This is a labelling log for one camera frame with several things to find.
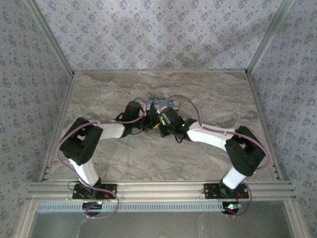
black mounting plate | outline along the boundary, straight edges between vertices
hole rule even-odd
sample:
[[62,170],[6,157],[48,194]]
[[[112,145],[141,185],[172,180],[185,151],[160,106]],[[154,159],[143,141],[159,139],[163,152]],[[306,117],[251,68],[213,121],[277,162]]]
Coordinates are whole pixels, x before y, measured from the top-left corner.
[[[98,188],[101,189],[107,189],[112,191],[113,193],[117,193],[117,185],[116,184],[105,184],[102,183],[99,185]],[[115,197],[108,193],[109,195],[109,199],[110,200],[115,200]],[[80,184],[76,184],[74,186],[74,191],[73,191],[73,199],[96,199],[96,200],[107,200],[107,194],[106,192],[101,192],[99,191],[96,195],[96,197],[92,197],[91,194],[88,194],[87,191],[80,185]]]
[[242,183],[228,196],[220,192],[219,183],[205,183],[202,193],[205,194],[205,199],[241,199],[241,196],[249,198],[248,188]]

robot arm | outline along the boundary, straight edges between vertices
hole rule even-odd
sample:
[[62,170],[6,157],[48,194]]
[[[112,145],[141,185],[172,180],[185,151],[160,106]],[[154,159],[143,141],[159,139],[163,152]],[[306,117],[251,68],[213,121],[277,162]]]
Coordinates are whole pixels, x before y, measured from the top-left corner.
[[[141,120],[131,124],[120,123],[120,121],[131,121],[138,118],[140,110],[142,108],[139,103],[130,102],[125,112],[117,116],[115,123],[89,125],[74,133],[63,143],[60,150],[70,160],[76,172],[89,185],[98,187],[101,184],[101,179],[95,172],[91,161],[98,141],[125,137],[132,132],[133,128],[148,131],[158,127],[162,137],[174,135],[180,142],[183,139],[202,142],[225,150],[233,166],[219,183],[220,191],[224,196],[233,193],[246,176],[251,176],[265,156],[257,145],[234,135],[234,132],[237,132],[257,140],[247,127],[241,126],[234,130],[200,125],[194,119],[183,120],[170,107],[158,111],[154,109],[152,104],[146,116]],[[87,122],[84,118],[78,118],[66,135]],[[223,133],[215,133],[212,130],[223,131]]]

floral wallpaper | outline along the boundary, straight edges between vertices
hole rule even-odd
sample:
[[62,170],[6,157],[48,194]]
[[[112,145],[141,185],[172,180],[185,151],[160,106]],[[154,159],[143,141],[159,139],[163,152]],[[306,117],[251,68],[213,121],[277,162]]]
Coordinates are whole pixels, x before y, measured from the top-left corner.
[[19,0],[0,1],[0,237],[13,236],[69,77]]
[[296,0],[253,80],[281,166],[317,237],[317,2]]
[[72,69],[246,68],[280,0],[36,0]]

white plastic strip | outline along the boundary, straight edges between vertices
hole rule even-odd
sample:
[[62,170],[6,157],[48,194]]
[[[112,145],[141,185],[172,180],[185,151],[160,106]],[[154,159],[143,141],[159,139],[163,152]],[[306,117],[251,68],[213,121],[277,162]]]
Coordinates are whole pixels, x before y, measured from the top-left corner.
[[[116,203],[104,203],[100,212],[112,212]],[[123,202],[118,212],[220,212],[224,211],[222,202]],[[39,203],[37,212],[83,212],[82,202]]]
[[245,178],[245,175],[236,171],[234,167],[231,167],[231,169],[223,177],[222,181],[230,189],[235,189]]
[[74,169],[76,170],[77,174],[90,186],[94,186],[97,181],[99,180],[99,176],[95,171],[93,161],[89,160],[88,162],[77,165],[75,161],[69,159],[70,163],[73,165]]

gray marble floor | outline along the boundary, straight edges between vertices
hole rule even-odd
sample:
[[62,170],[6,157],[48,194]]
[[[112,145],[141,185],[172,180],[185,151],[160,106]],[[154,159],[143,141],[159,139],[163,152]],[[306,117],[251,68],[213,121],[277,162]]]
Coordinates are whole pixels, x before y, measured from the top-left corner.
[[[202,121],[219,127],[249,127],[266,145],[264,132],[244,71],[205,72],[89,72],[76,73],[64,135],[78,117],[111,120],[136,97],[185,95],[201,112]],[[192,106],[181,99],[179,114],[197,118]],[[103,180],[219,180],[231,167],[225,151],[158,131],[99,142],[93,162]],[[74,179],[57,160],[50,179]],[[257,172],[250,180],[272,180],[273,169]]]

